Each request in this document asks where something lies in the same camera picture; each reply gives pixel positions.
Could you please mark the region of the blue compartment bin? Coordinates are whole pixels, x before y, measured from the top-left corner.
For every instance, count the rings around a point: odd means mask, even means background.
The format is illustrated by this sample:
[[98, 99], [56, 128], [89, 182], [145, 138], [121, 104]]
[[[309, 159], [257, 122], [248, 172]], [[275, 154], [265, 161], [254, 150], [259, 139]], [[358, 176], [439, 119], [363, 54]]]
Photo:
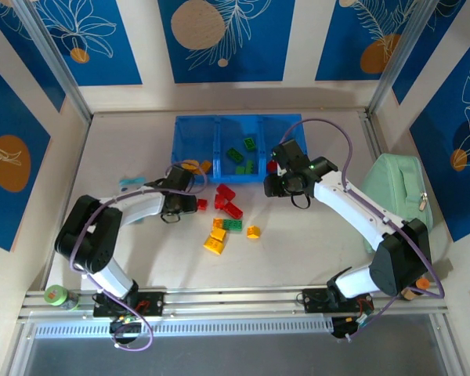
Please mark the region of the blue compartment bin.
[[[284, 133], [301, 121], [300, 114], [225, 114], [178, 116], [175, 119], [171, 162], [210, 161], [211, 183], [261, 183], [267, 174], [272, 149]], [[252, 137], [257, 150], [245, 150], [243, 139]], [[244, 156], [240, 164], [231, 161], [226, 152], [237, 149]], [[237, 166], [255, 163], [252, 175], [237, 175]]]

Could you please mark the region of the mint green zip case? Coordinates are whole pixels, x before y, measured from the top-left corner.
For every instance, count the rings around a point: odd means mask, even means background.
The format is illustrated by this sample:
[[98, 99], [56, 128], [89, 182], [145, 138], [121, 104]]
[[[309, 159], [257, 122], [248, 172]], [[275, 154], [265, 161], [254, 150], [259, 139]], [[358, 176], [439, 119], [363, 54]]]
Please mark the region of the mint green zip case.
[[408, 222], [419, 219], [432, 230], [432, 211], [421, 162], [416, 157], [382, 154], [367, 173], [360, 190], [401, 219]]

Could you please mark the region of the green tape roll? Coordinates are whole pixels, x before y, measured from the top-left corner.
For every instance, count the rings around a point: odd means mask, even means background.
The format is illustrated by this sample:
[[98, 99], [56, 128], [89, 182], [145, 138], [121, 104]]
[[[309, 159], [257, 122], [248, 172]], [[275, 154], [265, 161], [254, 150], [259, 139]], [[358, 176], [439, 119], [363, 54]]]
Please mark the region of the green tape roll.
[[51, 306], [72, 311], [78, 308], [79, 295], [58, 284], [51, 285], [44, 292], [44, 300]]

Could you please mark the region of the brown bottle orange cap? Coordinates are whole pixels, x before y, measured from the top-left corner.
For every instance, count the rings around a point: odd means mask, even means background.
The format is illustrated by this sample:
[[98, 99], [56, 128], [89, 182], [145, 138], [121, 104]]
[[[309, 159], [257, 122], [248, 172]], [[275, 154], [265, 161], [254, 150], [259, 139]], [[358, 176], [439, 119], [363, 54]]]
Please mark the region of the brown bottle orange cap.
[[430, 281], [425, 277], [421, 277], [417, 279], [412, 285], [403, 289], [400, 295], [403, 300], [411, 301], [416, 297], [422, 296], [422, 293], [420, 291], [414, 291], [414, 288], [426, 291], [429, 287]]

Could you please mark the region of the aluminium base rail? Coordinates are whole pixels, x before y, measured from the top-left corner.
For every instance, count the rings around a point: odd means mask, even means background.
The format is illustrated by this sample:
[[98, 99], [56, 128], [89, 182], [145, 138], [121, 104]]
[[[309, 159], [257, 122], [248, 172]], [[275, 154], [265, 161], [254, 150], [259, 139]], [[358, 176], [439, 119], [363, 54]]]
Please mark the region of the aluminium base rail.
[[[302, 316], [304, 308], [296, 296], [304, 289], [294, 287], [171, 289], [164, 293], [163, 316], [166, 319], [207, 318], [221, 316], [263, 317]], [[18, 317], [26, 319], [61, 319], [91, 316], [93, 291], [78, 291], [79, 307], [65, 311], [49, 305], [41, 291], [26, 293]]]

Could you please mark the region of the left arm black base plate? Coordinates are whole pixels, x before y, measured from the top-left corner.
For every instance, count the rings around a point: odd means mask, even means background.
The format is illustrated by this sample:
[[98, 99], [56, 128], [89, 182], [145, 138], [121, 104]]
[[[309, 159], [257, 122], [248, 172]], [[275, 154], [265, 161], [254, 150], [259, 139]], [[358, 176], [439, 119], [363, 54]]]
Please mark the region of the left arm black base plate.
[[[125, 298], [124, 302], [142, 316], [161, 316], [165, 293], [159, 292], [133, 292]], [[117, 317], [131, 314], [125, 307], [114, 302], [103, 293], [92, 295], [94, 302], [94, 317]]]

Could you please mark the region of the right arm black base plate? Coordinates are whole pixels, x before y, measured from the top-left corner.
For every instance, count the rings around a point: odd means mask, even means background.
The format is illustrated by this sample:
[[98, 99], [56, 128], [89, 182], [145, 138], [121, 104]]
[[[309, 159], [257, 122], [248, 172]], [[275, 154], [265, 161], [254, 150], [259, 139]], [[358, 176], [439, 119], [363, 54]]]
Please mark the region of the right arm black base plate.
[[372, 313], [374, 305], [370, 295], [345, 298], [333, 288], [306, 288], [302, 291], [306, 313]]

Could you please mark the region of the aluminium frame post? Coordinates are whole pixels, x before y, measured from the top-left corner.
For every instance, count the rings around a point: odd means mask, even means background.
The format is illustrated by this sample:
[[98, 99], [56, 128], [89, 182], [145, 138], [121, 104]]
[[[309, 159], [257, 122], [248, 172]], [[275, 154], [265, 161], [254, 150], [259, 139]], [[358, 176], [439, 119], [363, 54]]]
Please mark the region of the aluminium frame post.
[[30, 0], [11, 0], [17, 16], [25, 26], [28, 34], [42, 58], [49, 66], [56, 80], [67, 94], [74, 105], [75, 110], [83, 119], [87, 126], [92, 123], [93, 113], [89, 109], [78, 84], [74, 79], [69, 67], [67, 66], [56, 43], [52, 39], [48, 29], [44, 25], [41, 17], [38, 15], [34, 5]]
[[425, 29], [431, 15], [438, 4], [439, 0], [418, 0], [416, 8], [407, 22], [399, 42], [393, 52], [384, 72], [381, 75], [378, 86], [367, 107], [367, 115], [374, 116], [381, 105], [384, 103], [385, 97], [391, 92], [392, 86], [399, 77], [407, 59], [414, 49], [421, 33]]

